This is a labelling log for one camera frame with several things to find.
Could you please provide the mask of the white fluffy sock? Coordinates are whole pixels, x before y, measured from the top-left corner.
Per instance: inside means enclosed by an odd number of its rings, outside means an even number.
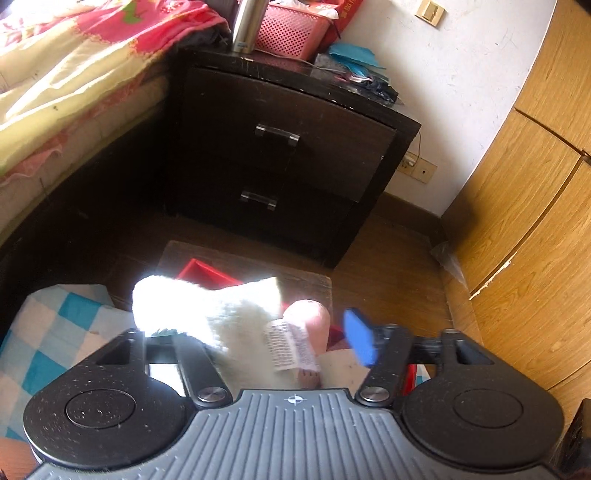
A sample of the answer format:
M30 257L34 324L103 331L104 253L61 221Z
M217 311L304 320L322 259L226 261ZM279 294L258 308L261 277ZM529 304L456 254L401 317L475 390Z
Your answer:
M232 395L243 389L314 389L321 383L308 332L283 319L274 277L207 290L148 276L133 288L132 313L148 337L177 333L204 344Z

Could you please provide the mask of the pink pig plush toy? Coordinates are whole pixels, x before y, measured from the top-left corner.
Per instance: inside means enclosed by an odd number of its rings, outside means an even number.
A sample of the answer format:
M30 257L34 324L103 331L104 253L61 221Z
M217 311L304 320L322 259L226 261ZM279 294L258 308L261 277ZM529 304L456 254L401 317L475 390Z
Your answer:
M322 303L298 300L283 312L283 321L294 338L297 384L313 389L320 384L318 356L327 351L331 314Z

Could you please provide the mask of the clear plastic scrap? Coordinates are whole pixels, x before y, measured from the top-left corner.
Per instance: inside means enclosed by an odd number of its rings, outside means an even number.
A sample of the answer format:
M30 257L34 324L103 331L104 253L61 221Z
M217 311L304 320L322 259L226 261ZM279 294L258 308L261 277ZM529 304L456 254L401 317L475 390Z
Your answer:
M449 241L443 241L430 251L431 256L440 267L440 276L445 285L455 282L465 289L468 288L459 259Z

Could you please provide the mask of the red cardboard box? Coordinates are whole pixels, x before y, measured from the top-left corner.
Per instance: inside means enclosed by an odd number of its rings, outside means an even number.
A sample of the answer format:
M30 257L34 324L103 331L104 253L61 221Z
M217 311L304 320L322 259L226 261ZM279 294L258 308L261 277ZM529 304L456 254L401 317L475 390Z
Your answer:
M183 280L199 285L207 290L219 290L232 286L242 285L242 281L235 279L228 274L219 271L204 261L191 258L176 275L177 280ZM329 328L328 349L335 350L340 341L345 340L341 327L331 326ZM417 380L417 366L411 364L407 367L407 375L402 389L403 395L408 395L415 388Z

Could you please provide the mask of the wooden wardrobe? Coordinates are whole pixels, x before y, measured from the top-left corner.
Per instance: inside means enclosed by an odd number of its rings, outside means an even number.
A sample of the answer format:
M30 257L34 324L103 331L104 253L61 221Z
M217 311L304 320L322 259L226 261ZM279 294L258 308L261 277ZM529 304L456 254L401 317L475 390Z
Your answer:
M454 325L552 394L590 395L590 5L560 1L529 77L443 223Z

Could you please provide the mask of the blue white checkered tablecloth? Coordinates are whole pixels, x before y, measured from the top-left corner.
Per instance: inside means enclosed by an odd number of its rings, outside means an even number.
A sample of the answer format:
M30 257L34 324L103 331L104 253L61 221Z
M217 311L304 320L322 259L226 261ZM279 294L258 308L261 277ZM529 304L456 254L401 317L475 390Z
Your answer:
M134 326L103 285L58 284L28 295L1 344L1 435L24 441L31 397Z

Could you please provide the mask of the orange ribbed cylinder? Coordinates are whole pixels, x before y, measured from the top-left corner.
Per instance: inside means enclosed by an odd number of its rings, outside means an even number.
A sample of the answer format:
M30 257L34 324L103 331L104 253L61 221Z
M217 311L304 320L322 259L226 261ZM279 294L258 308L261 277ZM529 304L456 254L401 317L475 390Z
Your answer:
M0 440L0 469L2 480L25 479L38 466L27 443L2 437Z

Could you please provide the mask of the dark wooden nightstand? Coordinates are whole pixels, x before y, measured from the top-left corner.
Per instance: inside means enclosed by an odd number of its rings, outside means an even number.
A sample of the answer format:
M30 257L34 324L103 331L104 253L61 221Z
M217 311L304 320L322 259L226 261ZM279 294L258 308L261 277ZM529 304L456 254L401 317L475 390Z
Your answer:
M335 74L269 55L180 47L166 63L179 213L338 265L419 122ZM257 136L259 123L300 142ZM242 191L273 198L276 210L242 202Z

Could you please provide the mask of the blue items on nightstand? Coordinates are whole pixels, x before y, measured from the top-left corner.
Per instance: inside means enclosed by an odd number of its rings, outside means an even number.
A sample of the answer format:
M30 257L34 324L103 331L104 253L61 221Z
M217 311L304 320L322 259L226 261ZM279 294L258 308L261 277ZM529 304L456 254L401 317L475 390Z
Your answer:
M394 103L398 99L399 93L391 85L386 68L368 48L345 42L334 43L325 53L318 53L314 65L342 77L349 85L359 87L363 93L384 102Z

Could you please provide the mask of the pink plastic basket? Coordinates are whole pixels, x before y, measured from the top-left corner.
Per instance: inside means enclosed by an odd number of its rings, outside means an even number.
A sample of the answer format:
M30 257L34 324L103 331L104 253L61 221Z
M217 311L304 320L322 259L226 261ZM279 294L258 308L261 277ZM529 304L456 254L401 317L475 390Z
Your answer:
M311 61L318 52L332 20L309 11L269 4L256 38L256 49Z

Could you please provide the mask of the floral bed quilt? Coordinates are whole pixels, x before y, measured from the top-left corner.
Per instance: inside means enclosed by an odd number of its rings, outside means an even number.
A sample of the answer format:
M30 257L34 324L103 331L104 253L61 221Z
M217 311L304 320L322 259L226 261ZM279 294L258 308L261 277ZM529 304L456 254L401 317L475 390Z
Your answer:
M228 33L204 1L15 1L1 15L1 180L29 176L54 138L175 43Z

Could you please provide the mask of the red plastic bag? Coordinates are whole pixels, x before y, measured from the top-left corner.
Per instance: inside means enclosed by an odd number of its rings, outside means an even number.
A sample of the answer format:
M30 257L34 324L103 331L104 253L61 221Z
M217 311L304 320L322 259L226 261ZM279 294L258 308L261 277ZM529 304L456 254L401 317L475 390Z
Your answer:
M327 32L325 32L325 37L322 38L322 42L320 46L318 46L318 50L324 52L328 49L332 43L335 43L342 37L342 33L346 30L349 23L355 17L356 12L359 11L360 7L363 4L363 0L338 0L338 1L328 1L328 4L335 9L338 13L339 18L336 20L332 20L332 25L329 26Z

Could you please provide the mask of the stainless steel thermos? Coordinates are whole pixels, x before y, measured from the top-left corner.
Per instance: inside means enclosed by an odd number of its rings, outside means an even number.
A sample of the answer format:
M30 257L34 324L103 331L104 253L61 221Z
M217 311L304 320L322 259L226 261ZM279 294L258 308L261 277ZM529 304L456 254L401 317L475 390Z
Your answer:
M249 54L256 44L269 0L242 0L238 2L238 14L232 28L231 51Z

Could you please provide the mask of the wall power socket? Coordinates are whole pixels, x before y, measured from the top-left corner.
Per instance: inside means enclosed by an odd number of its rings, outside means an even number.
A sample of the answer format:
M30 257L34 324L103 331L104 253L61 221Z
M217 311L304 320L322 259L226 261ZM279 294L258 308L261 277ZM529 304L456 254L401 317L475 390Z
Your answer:
M407 152L397 171L428 184L437 171L437 166L412 152Z

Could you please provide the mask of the wall light switch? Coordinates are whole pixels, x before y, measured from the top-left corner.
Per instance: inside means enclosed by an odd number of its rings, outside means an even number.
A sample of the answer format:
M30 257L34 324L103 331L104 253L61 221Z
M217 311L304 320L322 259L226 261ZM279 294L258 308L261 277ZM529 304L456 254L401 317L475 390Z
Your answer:
M420 20L437 27L443 19L446 10L433 0L422 0L415 16Z

